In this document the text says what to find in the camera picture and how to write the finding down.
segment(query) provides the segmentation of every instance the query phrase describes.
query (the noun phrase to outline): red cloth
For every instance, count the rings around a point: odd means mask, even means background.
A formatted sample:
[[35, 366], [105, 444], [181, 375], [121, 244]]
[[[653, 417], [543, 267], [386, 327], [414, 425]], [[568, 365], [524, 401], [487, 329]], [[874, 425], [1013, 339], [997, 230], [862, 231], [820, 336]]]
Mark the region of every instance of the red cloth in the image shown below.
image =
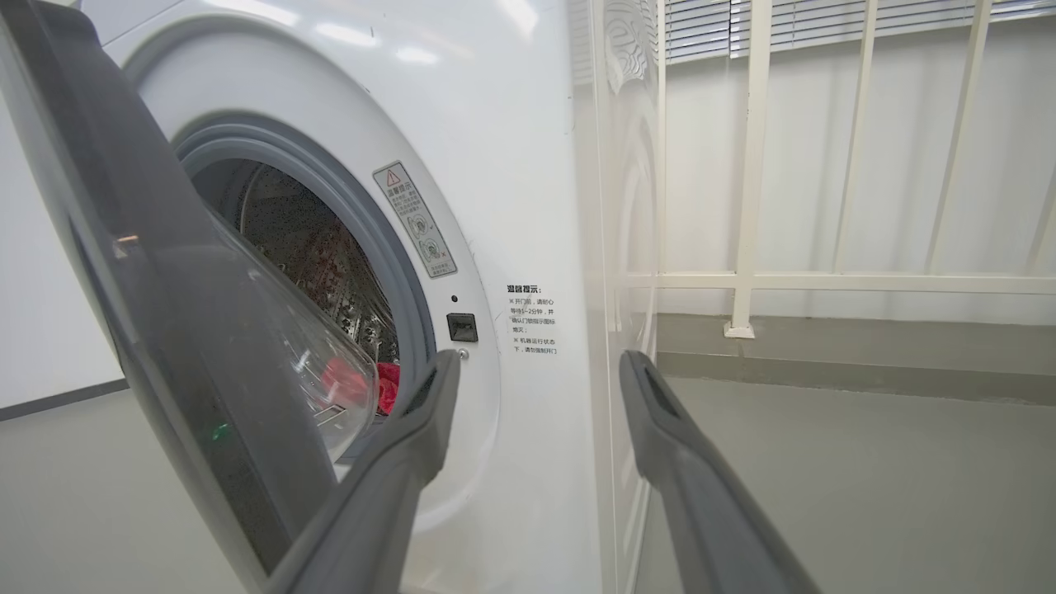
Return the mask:
[[393, 363], [378, 364], [378, 412], [391, 414], [399, 393], [399, 366]]
[[[344, 408], [362, 407], [366, 396], [366, 382], [352, 366], [340, 357], [326, 364], [322, 376], [323, 389], [331, 402]], [[390, 414], [399, 393], [399, 366], [378, 364], [378, 412]]]
[[344, 408], [362, 408], [365, 404], [366, 382], [343, 358], [327, 361], [321, 379], [332, 403]]

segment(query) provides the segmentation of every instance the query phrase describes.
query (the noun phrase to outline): side panel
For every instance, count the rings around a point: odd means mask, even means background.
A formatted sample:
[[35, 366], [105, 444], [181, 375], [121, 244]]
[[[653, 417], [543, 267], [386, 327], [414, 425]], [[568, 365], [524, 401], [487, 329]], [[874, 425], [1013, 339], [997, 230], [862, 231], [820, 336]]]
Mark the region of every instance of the side panel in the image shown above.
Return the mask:
[[656, 335], [658, 63], [653, 4], [570, 4], [577, 183], [605, 592], [634, 590], [648, 488], [635, 468], [618, 361]]

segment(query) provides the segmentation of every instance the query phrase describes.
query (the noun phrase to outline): floor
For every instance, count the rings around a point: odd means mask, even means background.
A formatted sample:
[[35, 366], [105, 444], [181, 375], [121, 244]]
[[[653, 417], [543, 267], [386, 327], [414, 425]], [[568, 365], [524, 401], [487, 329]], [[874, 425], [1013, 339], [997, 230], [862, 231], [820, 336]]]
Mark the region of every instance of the floor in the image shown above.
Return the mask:
[[[1056, 408], [670, 384], [823, 592], [1056, 591]], [[656, 493], [637, 592], [681, 592]]]
[[0, 592], [244, 592], [129, 390], [4, 421]]

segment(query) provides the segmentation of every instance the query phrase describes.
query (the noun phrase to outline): white wall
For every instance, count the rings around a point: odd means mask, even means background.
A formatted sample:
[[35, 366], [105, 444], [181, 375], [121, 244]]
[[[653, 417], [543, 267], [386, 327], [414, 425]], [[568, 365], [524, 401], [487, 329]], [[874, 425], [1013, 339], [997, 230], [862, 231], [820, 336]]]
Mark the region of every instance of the white wall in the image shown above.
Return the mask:
[[[923, 272], [968, 29], [876, 40], [848, 272]], [[828, 271], [860, 44], [773, 54], [758, 270]], [[748, 60], [667, 70], [667, 272], [733, 268]], [[1021, 274], [1056, 165], [1056, 18], [995, 23], [939, 272]], [[1056, 273], [1056, 254], [1042, 258]], [[730, 292], [664, 290], [661, 311], [727, 314]], [[1056, 323], [1056, 297], [756, 291], [752, 315]]]
[[0, 96], [0, 408], [122, 377]]

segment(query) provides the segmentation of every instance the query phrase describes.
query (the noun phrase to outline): railing post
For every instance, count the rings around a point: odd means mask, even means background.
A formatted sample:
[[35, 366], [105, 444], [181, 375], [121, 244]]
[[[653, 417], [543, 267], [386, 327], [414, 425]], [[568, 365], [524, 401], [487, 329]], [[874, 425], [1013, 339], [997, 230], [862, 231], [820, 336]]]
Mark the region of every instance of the railing post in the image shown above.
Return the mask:
[[759, 199], [762, 194], [762, 148], [767, 135], [767, 86], [770, 82], [770, 15], [772, 0], [752, 3], [752, 33], [748, 56], [748, 124], [744, 131], [744, 169], [740, 197], [740, 229], [737, 235], [736, 289], [733, 319], [723, 334], [728, 338], [755, 338], [749, 323], [752, 277], [755, 275], [756, 236], [759, 230]]
[[964, 62], [964, 77], [961, 79], [961, 99], [957, 105], [957, 118], [954, 120], [954, 136], [949, 142], [949, 156], [946, 159], [946, 173], [942, 178], [942, 191], [939, 193], [939, 205], [936, 207], [935, 225], [931, 228], [931, 241], [927, 248], [927, 259], [924, 268], [927, 274], [936, 273], [936, 254], [942, 245], [943, 221], [946, 219], [946, 207], [949, 204], [949, 189], [957, 173], [958, 157], [961, 153], [961, 137], [964, 133], [964, 123], [972, 113], [972, 101], [976, 95], [976, 82], [979, 69], [983, 61], [983, 47], [986, 44], [986, 30], [989, 27], [989, 12], [993, 0], [977, 0], [976, 13], [972, 19], [972, 34], [968, 37], [968, 58]]
[[1031, 252], [1026, 257], [1026, 274], [1036, 275], [1038, 273], [1038, 258], [1049, 252], [1052, 244], [1052, 230], [1056, 226], [1056, 166], [1053, 167], [1053, 177], [1049, 180], [1049, 193], [1045, 194], [1044, 205], [1041, 207], [1041, 216], [1038, 217], [1038, 227], [1034, 230], [1034, 241], [1031, 242]]
[[657, 32], [660, 38], [657, 75], [657, 233], [659, 235], [659, 271], [667, 270], [667, 1], [657, 0]]
[[851, 128], [851, 146], [847, 154], [847, 173], [844, 177], [844, 198], [840, 206], [840, 229], [836, 231], [836, 250], [832, 257], [832, 272], [844, 270], [847, 249], [847, 227], [851, 220], [854, 188], [857, 185], [857, 161], [865, 123], [865, 106], [869, 95], [869, 74], [872, 71], [872, 44], [876, 34], [876, 4], [880, 0], [866, 0], [865, 29], [862, 31], [862, 64], [859, 67], [857, 97], [854, 100], [854, 124]]

